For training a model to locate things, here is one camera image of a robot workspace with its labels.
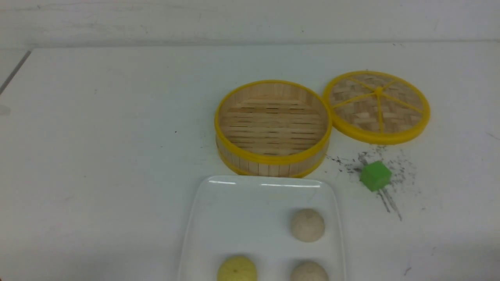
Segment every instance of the dirt mark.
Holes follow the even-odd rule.
[[[358,152],[355,158],[330,155],[327,155],[326,158],[339,165],[338,170],[341,174],[349,174],[349,180],[353,183],[359,183],[360,175],[365,165],[375,161],[382,161],[392,172],[391,182],[382,192],[375,192],[374,195],[381,198],[382,203],[389,213],[390,206],[398,215],[400,221],[402,221],[402,216],[391,193],[413,193],[415,196],[422,193],[420,188],[415,186],[417,169],[411,162],[408,153],[400,148],[385,145],[370,145],[368,149]]]

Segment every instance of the yellow rim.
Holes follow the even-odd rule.
[[[229,139],[224,136],[221,127],[219,126],[219,113],[221,111],[221,107],[224,104],[224,102],[227,101],[234,93],[238,92],[239,90],[243,88],[247,88],[250,86],[254,86],[257,84],[265,84],[265,83],[282,83],[286,85],[292,85],[295,87],[302,88],[303,90],[306,90],[310,94],[314,95],[318,100],[321,101],[323,104],[324,108],[326,109],[326,113],[328,114],[328,126],[326,128],[326,132],[324,133],[323,137],[321,140],[319,140],[318,143],[316,143],[314,146],[312,146],[309,149],[306,149],[302,152],[299,152],[297,154],[293,155],[287,155],[287,156],[272,156],[272,155],[260,155],[260,154],[255,154],[250,151],[241,149],[234,145],[232,142],[229,141]],[[314,156],[316,153],[318,153],[328,142],[330,134],[332,133],[332,113],[330,112],[330,107],[328,104],[313,90],[304,87],[300,84],[289,82],[289,81],[283,81],[283,80],[262,80],[262,81],[256,81],[252,83],[245,84],[243,86],[237,87],[236,89],[232,90],[230,93],[228,93],[224,99],[220,102],[219,106],[217,107],[217,112],[215,112],[215,134],[219,137],[220,141],[222,144],[234,155],[244,158],[248,161],[252,162],[257,162],[260,164],[268,164],[268,165],[287,165],[290,163],[296,163],[300,162],[303,160],[306,160],[310,158],[311,156]]]
[[[217,149],[217,152],[219,154],[219,157],[220,159],[222,160],[222,162],[224,162],[224,164],[233,172],[235,172],[236,174],[238,175],[242,175],[242,176],[259,176],[258,174],[253,174],[253,173],[249,173],[248,171],[245,171],[245,170],[242,170],[236,166],[234,166],[232,163],[230,163],[229,161],[226,160],[226,158],[224,157],[224,155],[222,155],[221,151],[219,149]],[[314,164],[314,166],[312,166],[311,168],[301,172],[301,173],[298,173],[298,174],[295,174],[295,175],[291,175],[291,176],[287,176],[287,178],[303,178],[307,175],[309,175],[310,173],[312,173],[314,170],[316,170],[320,165],[321,163],[323,162],[323,160],[325,159],[325,155],[323,155],[321,157],[321,159],[319,159],[319,161]]]
[[[398,133],[383,133],[383,132],[366,131],[366,130],[360,129],[360,128],[355,127],[355,126],[351,125],[350,123],[346,122],[344,119],[342,119],[340,116],[338,116],[335,113],[335,110],[333,110],[331,108],[331,106],[330,106],[330,93],[332,92],[332,89],[335,86],[335,84],[337,84],[339,81],[346,79],[348,77],[351,77],[351,76],[362,75],[362,74],[372,74],[372,75],[388,77],[388,78],[393,79],[393,81],[390,82],[389,84],[392,84],[394,82],[400,82],[400,83],[403,83],[406,86],[408,86],[410,89],[412,89],[416,93],[416,95],[422,101],[423,110],[420,110],[420,109],[416,110],[418,112],[421,112],[422,119],[411,129],[403,131],[403,132],[398,132]],[[358,81],[358,83],[361,84],[362,86],[365,86],[365,87],[371,89],[369,86],[365,85],[364,83],[362,83],[360,81]],[[419,91],[419,89],[417,89],[415,86],[413,86],[409,82],[407,82],[399,77],[396,77],[396,76],[393,76],[393,75],[390,75],[387,73],[383,73],[383,72],[354,71],[354,72],[348,72],[348,73],[342,74],[338,77],[335,77],[330,83],[328,83],[328,85],[324,89],[323,99],[325,100],[326,104],[328,105],[328,108],[330,109],[332,124],[337,130],[339,130],[343,134],[345,134],[345,135],[347,135],[355,140],[365,142],[365,143],[370,143],[370,144],[396,145],[396,144],[401,144],[401,143],[411,141],[414,138],[418,137],[424,131],[424,129],[426,128],[427,124],[429,123],[429,119],[431,117],[431,108],[429,107],[429,102],[427,101],[426,97]],[[415,109],[413,106],[411,106],[409,104],[405,104],[405,106],[407,106],[411,109]],[[381,111],[380,107],[381,107],[380,101],[378,101],[378,112],[379,112],[378,122],[380,124],[380,127],[383,128],[384,124],[382,121],[382,114],[381,114],[382,111]]]

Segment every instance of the woven bamboo mesh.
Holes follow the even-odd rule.
[[[376,74],[340,80],[332,88],[329,100],[334,114],[369,132],[404,132],[423,117],[422,101],[410,87]]]
[[[265,157],[293,156],[316,145],[329,128],[328,110],[306,89],[288,83],[263,82],[234,92],[220,106],[218,125],[223,136],[238,148]],[[217,147],[226,164],[251,175],[293,177],[323,159],[328,142],[307,159],[272,165],[245,159]]]

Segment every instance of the white wall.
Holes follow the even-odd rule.
[[[0,47],[500,39],[500,0],[0,0]]]

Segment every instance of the bamboo steamer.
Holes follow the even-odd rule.
[[[215,114],[219,156],[240,175],[304,177],[323,161],[331,131],[327,104],[288,81],[238,87]]]
[[[420,135],[431,109],[409,82],[376,71],[355,71],[334,78],[323,92],[337,130],[361,142],[396,145]]]

